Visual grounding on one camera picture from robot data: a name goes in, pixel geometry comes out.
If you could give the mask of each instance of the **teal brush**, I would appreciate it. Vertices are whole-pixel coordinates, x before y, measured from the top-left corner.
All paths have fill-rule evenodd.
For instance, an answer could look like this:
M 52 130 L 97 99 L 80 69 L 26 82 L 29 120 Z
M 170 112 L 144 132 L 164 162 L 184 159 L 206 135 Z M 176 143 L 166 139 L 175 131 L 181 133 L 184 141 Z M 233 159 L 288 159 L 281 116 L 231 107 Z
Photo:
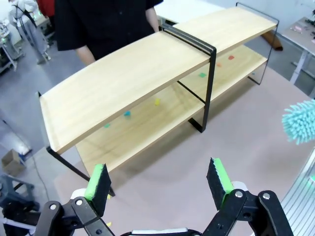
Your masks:
M 282 123 L 289 141 L 296 144 L 307 143 L 315 139 L 315 100 L 304 101 L 285 109 Z

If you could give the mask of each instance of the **teal sticky note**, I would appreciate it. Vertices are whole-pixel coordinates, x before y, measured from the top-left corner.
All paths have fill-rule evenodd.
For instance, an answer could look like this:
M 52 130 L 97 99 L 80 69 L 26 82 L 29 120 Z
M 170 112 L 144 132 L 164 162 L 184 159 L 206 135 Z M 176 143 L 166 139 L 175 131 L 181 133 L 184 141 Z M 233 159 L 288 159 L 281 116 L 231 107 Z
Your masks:
M 206 75 L 205 73 L 200 73 L 199 76 L 200 76 L 201 78 L 204 78 L 204 77 L 206 77 L 207 75 Z

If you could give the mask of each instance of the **black strap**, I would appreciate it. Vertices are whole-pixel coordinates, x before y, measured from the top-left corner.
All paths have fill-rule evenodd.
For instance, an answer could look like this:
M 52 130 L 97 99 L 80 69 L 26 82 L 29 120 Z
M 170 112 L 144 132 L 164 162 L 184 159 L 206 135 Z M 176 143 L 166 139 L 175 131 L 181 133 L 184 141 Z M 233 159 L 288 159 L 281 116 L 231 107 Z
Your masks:
M 15 6 L 15 8 L 16 8 L 15 16 L 18 15 L 18 9 L 20 9 L 20 11 L 22 11 L 23 14 L 26 15 L 26 16 L 30 19 L 30 21 L 33 23 L 33 25 L 35 26 L 35 28 L 37 28 L 37 25 L 36 25 L 34 19 L 32 18 L 32 16 L 30 15 L 30 13 L 29 13 L 26 9 L 23 11 L 18 5 L 14 5 L 14 6 Z

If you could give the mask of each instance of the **black shirt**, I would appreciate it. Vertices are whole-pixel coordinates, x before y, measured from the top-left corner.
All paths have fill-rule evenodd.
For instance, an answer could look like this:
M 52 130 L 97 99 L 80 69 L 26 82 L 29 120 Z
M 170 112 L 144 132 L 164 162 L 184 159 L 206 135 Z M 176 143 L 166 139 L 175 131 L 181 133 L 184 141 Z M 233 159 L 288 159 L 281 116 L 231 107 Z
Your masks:
M 146 10 L 163 0 L 56 0 L 58 50 L 88 46 L 96 60 L 154 33 Z

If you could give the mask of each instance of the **black cable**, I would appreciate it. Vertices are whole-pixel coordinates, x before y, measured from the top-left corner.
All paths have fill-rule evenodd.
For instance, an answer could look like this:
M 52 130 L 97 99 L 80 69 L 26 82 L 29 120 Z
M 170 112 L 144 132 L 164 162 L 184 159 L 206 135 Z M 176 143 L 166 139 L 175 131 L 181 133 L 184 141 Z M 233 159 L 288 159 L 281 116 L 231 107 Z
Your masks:
M 3 122 L 4 124 L 6 124 L 6 125 L 9 127 L 9 129 L 16 135 L 16 137 L 19 138 L 19 140 L 21 140 L 21 142 L 22 142 L 26 147 L 28 147 L 28 145 L 22 140 L 22 138 L 14 131 L 14 129 L 11 127 L 11 125 L 9 125 L 5 120 L 2 120 L 2 122 Z M 44 180 L 43 180 L 42 177 L 40 176 L 40 173 L 39 173 L 39 170 L 38 170 L 38 168 L 37 168 L 37 164 L 36 164 L 36 161 L 35 161 L 35 158 L 34 158 L 34 155 L 33 155 L 33 151 L 32 151 L 31 149 L 30 149 L 30 151 L 29 151 L 29 154 L 31 155 L 31 158 L 32 158 L 32 160 L 33 160 L 33 163 L 34 163 L 34 166 L 35 166 L 37 175 L 38 175 L 40 181 L 42 182 L 42 184 L 43 184 L 43 186 L 44 186 L 44 189 L 45 189 L 45 192 L 46 192 L 47 200 L 50 201 L 49 196 L 48 196 L 47 187 L 46 187 L 46 185 L 45 185 L 45 183 L 44 183 Z

